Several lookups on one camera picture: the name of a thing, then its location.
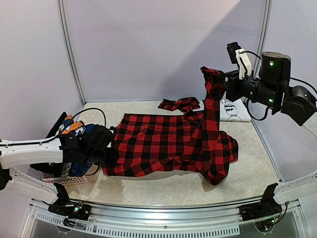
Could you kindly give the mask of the white and green raglan shirt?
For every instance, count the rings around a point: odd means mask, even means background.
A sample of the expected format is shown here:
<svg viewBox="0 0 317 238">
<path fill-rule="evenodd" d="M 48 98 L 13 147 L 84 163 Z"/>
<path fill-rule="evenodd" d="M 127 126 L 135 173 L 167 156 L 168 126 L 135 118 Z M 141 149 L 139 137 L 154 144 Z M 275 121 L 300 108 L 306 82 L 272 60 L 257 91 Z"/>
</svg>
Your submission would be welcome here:
<svg viewBox="0 0 317 238">
<path fill-rule="evenodd" d="M 232 102 L 223 98 L 220 100 L 220 121 L 250 122 L 251 117 L 241 99 Z"/>
</svg>

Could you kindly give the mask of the red black plaid garment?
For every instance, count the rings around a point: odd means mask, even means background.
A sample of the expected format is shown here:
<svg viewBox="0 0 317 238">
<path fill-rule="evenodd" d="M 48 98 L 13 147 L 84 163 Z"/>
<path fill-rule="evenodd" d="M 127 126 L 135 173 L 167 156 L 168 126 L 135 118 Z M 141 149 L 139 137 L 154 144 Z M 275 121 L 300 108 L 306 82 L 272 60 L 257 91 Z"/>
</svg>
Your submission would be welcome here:
<svg viewBox="0 0 317 238">
<path fill-rule="evenodd" d="M 180 115 L 125 114 L 116 127 L 115 165 L 103 166 L 107 176 L 143 177 L 153 172 L 200 173 L 217 185 L 238 160 L 238 142 L 219 129 L 224 73 L 203 66 L 204 109 L 194 97 L 163 100 L 159 107 Z"/>
</svg>

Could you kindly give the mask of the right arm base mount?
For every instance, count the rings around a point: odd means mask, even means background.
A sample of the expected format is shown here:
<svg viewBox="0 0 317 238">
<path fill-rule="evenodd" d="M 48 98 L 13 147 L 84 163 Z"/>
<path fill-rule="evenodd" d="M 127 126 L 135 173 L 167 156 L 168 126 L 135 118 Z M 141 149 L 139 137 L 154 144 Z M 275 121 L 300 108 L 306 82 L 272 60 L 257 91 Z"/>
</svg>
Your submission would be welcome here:
<svg viewBox="0 0 317 238">
<path fill-rule="evenodd" d="M 259 202 L 239 206 L 239 214 L 241 215 L 242 220 L 248 221 L 273 216 L 275 214 L 278 215 L 275 219 L 276 221 L 281 219 L 283 217 L 281 204 L 276 202 L 273 198 L 277 186 L 278 183 L 268 185 Z"/>
</svg>

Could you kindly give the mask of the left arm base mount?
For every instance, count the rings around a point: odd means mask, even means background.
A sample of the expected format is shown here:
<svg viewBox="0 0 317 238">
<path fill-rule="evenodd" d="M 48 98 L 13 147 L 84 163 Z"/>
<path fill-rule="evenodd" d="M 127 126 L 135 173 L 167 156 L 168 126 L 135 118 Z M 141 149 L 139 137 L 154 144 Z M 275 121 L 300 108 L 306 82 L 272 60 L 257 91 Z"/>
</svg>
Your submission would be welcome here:
<svg viewBox="0 0 317 238">
<path fill-rule="evenodd" d="M 88 221 L 91 206 L 85 204 L 83 201 L 72 202 L 63 185 L 59 183 L 54 183 L 53 185 L 57 190 L 57 200 L 49 205 L 48 211 L 69 219 Z"/>
</svg>

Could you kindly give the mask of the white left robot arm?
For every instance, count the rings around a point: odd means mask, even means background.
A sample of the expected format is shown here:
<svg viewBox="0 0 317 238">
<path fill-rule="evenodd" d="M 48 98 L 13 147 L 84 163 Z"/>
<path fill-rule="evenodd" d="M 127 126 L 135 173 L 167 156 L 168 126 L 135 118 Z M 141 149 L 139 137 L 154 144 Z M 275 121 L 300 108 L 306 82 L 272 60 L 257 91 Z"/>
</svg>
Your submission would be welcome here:
<svg viewBox="0 0 317 238">
<path fill-rule="evenodd" d="M 116 164 L 118 152 L 115 148 L 108 147 L 108 144 L 105 136 L 92 139 L 66 134 L 43 141 L 4 140 L 0 145 L 0 188 L 54 204 L 61 214 L 70 215 L 74 208 L 65 189 L 26 175 L 17 166 L 38 163 L 94 163 L 112 167 Z"/>
</svg>

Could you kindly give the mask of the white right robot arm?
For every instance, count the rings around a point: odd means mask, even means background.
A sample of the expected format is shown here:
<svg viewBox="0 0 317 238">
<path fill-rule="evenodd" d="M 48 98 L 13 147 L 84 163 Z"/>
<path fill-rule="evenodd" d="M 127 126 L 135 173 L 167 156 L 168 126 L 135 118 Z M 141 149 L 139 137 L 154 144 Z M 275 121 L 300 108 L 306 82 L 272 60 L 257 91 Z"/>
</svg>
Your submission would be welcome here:
<svg viewBox="0 0 317 238">
<path fill-rule="evenodd" d="M 273 114 L 288 115 L 297 125 L 317 134 L 317 99 L 305 87 L 289 85 L 291 59 L 288 55 L 263 52 L 259 75 L 254 77 L 247 50 L 229 47 L 227 51 L 231 63 L 238 66 L 237 70 L 225 73 L 222 81 L 228 100 L 234 102 L 245 97 L 252 103 L 265 105 Z M 316 192 L 316 172 L 287 183 L 271 184 L 265 189 L 256 212 L 267 216 L 275 206 Z"/>
</svg>

